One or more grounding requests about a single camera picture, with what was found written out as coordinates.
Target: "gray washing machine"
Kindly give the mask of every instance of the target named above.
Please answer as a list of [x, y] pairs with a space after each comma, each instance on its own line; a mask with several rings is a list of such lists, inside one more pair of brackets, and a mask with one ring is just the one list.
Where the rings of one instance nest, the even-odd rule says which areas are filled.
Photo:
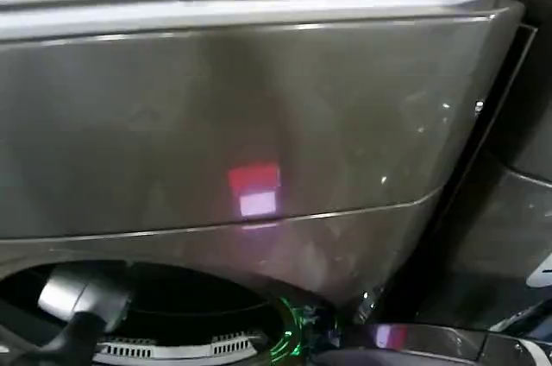
[[[265, 364], [302, 358], [319, 320], [366, 320], [415, 247], [523, 6], [0, 0], [0, 11], [6, 358], [60, 331], [38, 302], [73, 267], [135, 284], [98, 362]], [[196, 346], [207, 352], [163, 351]], [[260, 357], [231, 357], [253, 346]]]

